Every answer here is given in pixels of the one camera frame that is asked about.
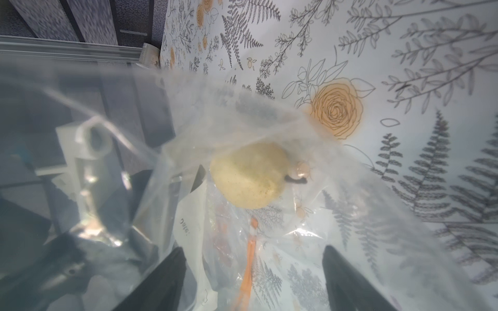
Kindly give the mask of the pale pear with stem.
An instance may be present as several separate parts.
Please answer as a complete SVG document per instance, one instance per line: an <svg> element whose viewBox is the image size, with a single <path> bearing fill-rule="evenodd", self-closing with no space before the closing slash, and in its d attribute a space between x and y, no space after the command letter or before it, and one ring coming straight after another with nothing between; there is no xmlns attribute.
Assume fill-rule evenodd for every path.
<svg viewBox="0 0 498 311"><path fill-rule="evenodd" d="M254 143L215 156L210 173L216 188L235 207L261 209L277 200L288 183L306 184L290 176L289 157L276 143Z"/></svg>

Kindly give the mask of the clear bag of buns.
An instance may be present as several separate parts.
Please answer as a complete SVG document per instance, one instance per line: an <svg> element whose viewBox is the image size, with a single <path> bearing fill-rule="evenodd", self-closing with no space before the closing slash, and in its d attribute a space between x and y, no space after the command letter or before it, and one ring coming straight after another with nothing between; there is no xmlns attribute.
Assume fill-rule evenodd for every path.
<svg viewBox="0 0 498 311"><path fill-rule="evenodd" d="M1 57L2 310L489 310L300 112L199 76Z"/></svg>

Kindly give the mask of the white cup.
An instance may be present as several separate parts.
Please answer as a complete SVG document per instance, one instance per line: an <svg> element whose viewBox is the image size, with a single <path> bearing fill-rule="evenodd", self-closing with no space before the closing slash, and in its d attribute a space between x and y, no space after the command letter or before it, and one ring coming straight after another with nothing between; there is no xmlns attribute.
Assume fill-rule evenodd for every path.
<svg viewBox="0 0 498 311"><path fill-rule="evenodd" d="M159 69L160 68L160 50L154 45L144 43L141 49L139 61L141 67Z"/></svg>

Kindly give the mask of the clear orange zip-top bag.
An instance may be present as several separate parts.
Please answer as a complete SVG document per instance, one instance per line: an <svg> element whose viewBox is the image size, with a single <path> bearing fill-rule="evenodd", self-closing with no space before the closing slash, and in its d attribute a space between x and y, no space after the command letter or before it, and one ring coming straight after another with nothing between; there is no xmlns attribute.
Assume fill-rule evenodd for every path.
<svg viewBox="0 0 498 311"><path fill-rule="evenodd" d="M205 250L217 310L274 310L281 279L262 259L272 207L238 209L221 201L208 205Z"/></svg>

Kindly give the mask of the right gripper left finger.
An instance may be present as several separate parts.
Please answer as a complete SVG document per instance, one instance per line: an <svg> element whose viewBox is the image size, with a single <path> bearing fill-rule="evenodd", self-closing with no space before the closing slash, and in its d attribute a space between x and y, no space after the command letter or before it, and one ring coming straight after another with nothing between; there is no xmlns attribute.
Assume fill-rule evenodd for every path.
<svg viewBox="0 0 498 311"><path fill-rule="evenodd" d="M184 250L176 247L114 311L176 311L185 273Z"/></svg>

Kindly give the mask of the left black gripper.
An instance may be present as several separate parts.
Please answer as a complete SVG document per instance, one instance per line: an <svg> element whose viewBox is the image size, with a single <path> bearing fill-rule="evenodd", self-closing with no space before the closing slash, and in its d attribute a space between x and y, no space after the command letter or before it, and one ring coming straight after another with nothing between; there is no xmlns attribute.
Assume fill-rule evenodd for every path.
<svg viewBox="0 0 498 311"><path fill-rule="evenodd" d="M169 179L164 189L154 192L160 197L155 203L160 215L145 215L145 225L136 225L145 214L147 194L159 180L161 176L154 171L132 176L128 193L130 227L122 239L107 233L86 238L75 225L43 245L32 257L23 252L23 268L1 280L1 309L47 310L67 295L86 293L96 276L109 283L115 298L111 308L117 307L173 249L181 247L172 233L182 185L179 175Z"/></svg>

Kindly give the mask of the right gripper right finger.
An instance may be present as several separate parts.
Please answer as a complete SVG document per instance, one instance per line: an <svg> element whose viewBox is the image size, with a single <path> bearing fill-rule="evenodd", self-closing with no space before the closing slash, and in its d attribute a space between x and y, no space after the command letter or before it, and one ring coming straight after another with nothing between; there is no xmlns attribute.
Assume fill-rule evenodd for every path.
<svg viewBox="0 0 498 311"><path fill-rule="evenodd" d="M322 259L330 309L395 311L396 309L333 246Z"/></svg>

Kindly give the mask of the left aluminium frame post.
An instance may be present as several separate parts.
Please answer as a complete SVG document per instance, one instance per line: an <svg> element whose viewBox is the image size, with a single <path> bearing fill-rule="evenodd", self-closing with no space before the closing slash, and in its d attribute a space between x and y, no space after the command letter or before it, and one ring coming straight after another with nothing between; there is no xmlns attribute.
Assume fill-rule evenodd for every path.
<svg viewBox="0 0 498 311"><path fill-rule="evenodd" d="M136 63L140 59L141 49L137 47L89 44L74 41L1 36L1 56L87 62Z"/></svg>

